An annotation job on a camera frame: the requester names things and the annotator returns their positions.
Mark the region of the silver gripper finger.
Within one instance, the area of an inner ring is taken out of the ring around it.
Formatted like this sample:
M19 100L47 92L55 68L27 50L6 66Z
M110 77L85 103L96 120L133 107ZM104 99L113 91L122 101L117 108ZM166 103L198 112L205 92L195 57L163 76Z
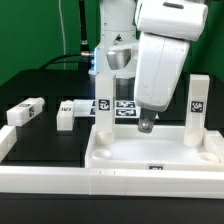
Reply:
M142 108L140 110L140 117L138 122L138 130L142 133L151 133L154 127L154 122L157 116L156 111Z

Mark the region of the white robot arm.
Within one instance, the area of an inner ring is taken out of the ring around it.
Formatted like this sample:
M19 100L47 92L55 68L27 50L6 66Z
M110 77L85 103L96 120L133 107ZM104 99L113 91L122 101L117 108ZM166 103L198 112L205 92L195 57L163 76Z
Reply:
M99 0L100 42L92 75L134 79L140 107L138 130L152 131L167 109L190 43L200 38L208 15L205 0Z

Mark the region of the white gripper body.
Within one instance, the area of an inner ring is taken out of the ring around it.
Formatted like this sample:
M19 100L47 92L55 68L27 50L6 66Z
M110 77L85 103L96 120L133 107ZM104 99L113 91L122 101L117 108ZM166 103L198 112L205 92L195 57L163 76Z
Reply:
M208 7L189 0L140 0L135 22L140 32L134 99L144 109L168 107L190 43L199 39Z

